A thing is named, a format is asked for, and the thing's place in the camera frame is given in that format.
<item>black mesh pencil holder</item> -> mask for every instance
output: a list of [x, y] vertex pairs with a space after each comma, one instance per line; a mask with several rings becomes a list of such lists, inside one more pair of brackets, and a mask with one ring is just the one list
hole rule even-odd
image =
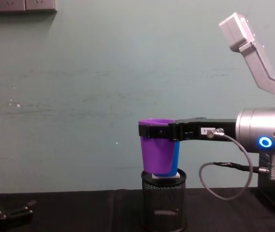
[[180, 178], [152, 178], [142, 172], [143, 214], [142, 225], [150, 232], [180, 232], [186, 224], [186, 174], [178, 169]]

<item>power socket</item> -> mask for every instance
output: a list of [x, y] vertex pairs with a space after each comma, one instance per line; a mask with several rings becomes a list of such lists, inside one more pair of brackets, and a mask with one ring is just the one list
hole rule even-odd
[[27, 11], [56, 11], [55, 0], [26, 0]]
[[26, 11], [25, 0], [0, 0], [0, 12]]

